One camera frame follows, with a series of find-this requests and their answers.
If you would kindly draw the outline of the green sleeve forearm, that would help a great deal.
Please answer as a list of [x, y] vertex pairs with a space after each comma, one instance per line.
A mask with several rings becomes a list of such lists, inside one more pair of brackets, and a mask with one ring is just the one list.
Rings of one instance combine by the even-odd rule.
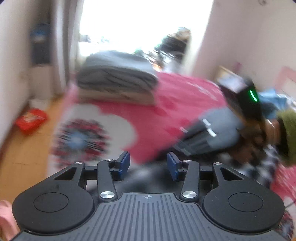
[[280, 143], [276, 146], [286, 166], [295, 165], [296, 113], [294, 110], [281, 111], [277, 115], [280, 125]]

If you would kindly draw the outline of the right hand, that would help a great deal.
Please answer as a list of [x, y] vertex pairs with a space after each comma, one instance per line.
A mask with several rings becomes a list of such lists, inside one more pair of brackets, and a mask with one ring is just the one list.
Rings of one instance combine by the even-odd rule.
[[265, 119], [257, 125], [248, 126], [240, 132], [240, 142], [228, 150], [228, 154], [240, 164], [254, 159], [256, 152], [266, 145], [280, 143], [280, 124], [277, 120]]

